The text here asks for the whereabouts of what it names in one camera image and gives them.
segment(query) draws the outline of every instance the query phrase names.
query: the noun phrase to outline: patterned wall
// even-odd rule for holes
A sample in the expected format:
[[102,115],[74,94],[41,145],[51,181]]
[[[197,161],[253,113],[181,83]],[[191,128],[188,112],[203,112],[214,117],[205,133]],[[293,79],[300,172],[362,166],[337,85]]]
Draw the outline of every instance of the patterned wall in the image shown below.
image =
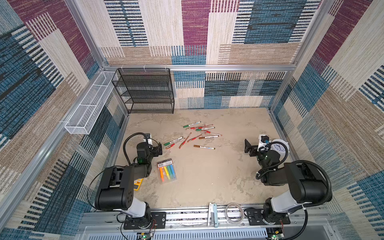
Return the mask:
[[384,1],[336,0],[274,110],[329,174],[344,239],[384,239]]
[[64,0],[0,0],[0,200],[98,66]]
[[[118,97],[111,93],[89,135],[65,135],[0,233],[1,240],[73,239],[82,214],[91,210],[88,186],[106,167],[124,120]],[[97,187],[95,181],[91,202]]]
[[[290,64],[320,0],[79,0],[110,65]],[[175,108],[267,107],[281,73],[174,72]]]

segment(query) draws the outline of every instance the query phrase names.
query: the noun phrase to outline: barcode label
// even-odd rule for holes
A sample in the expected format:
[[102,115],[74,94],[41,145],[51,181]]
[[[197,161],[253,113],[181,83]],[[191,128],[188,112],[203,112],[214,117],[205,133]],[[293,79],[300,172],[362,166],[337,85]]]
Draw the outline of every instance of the barcode label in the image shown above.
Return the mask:
[[157,167],[161,168],[161,167],[165,167],[165,166],[168,166],[168,165],[171,165],[171,164],[172,164],[172,160],[169,160],[169,161],[157,164]]

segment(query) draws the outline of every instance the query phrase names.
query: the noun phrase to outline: black mesh shelf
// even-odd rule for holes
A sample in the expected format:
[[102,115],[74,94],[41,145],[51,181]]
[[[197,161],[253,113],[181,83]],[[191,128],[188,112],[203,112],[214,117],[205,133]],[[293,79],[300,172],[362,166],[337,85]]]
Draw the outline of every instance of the black mesh shelf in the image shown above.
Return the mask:
[[173,95],[168,68],[119,68],[113,85],[129,113],[173,113]]

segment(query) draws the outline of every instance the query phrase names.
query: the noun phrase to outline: white mesh basket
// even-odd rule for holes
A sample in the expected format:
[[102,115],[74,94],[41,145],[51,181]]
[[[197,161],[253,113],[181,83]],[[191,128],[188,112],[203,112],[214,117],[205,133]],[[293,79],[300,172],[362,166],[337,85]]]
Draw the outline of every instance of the white mesh basket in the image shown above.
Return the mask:
[[102,72],[65,124],[70,134],[89,134],[113,89],[115,72]]

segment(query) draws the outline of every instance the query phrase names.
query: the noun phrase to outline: clear plastic package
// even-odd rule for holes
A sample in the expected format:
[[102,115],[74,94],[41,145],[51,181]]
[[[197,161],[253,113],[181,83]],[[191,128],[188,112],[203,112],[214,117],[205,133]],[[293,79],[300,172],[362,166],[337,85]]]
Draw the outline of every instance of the clear plastic package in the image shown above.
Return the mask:
[[157,169],[162,183],[175,181],[177,179],[172,159],[157,162]]

